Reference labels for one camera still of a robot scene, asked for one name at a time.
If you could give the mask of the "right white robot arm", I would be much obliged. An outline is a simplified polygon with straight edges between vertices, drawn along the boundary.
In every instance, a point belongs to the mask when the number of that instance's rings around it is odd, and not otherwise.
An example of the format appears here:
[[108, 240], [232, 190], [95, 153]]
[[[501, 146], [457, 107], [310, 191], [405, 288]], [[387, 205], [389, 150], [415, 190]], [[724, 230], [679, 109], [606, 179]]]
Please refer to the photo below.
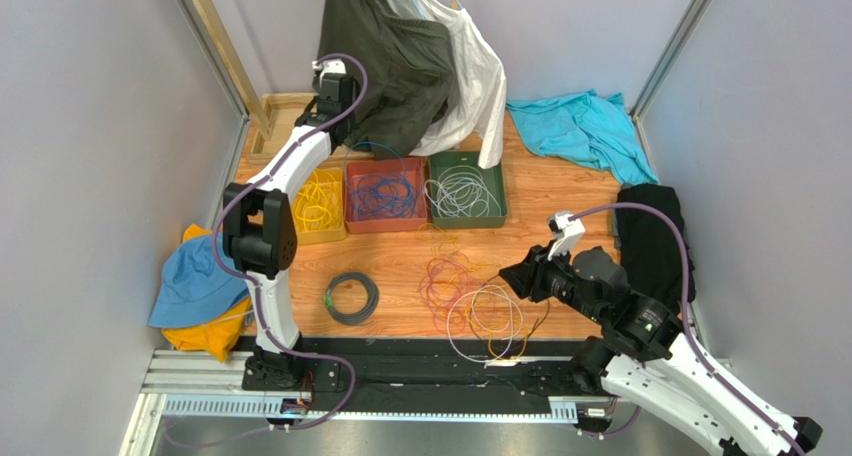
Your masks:
[[823, 434], [813, 419], [790, 416], [739, 382], [659, 301], [633, 290], [601, 248], [549, 258], [532, 247], [500, 270], [521, 299], [550, 297], [601, 327], [572, 358], [576, 381], [626, 398], [711, 455], [802, 455]]

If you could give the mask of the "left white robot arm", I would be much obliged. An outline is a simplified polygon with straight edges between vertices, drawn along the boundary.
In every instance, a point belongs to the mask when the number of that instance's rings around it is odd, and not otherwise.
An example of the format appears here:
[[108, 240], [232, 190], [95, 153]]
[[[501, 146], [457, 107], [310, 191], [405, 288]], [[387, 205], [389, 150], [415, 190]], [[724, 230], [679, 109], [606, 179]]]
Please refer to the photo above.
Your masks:
[[222, 247], [246, 279], [256, 320], [256, 342], [242, 387], [288, 391], [307, 379], [295, 321], [289, 269], [298, 249], [292, 205], [321, 163], [347, 138], [359, 95], [356, 79], [320, 76], [319, 93], [297, 119], [291, 136], [270, 163], [246, 184], [229, 184], [223, 197]]

